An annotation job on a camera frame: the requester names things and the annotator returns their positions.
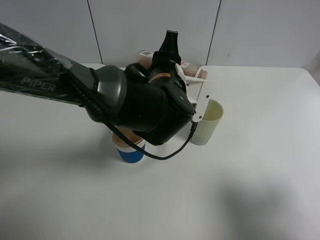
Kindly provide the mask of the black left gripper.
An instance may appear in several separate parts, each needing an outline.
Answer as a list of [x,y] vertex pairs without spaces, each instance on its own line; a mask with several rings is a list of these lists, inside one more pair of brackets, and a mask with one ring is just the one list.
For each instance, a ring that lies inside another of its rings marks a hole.
[[150,69],[129,66],[129,127],[155,146],[170,140],[195,114],[176,63],[181,63],[178,32],[167,30]]

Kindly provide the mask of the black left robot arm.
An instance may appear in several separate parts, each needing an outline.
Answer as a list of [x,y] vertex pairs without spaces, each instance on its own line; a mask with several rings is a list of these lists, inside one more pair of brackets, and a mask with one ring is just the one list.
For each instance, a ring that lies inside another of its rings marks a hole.
[[166,143],[195,108],[176,71],[181,62],[178,33],[167,31],[151,67],[86,67],[22,33],[0,27],[0,88],[83,107],[96,122],[133,130],[149,143]]

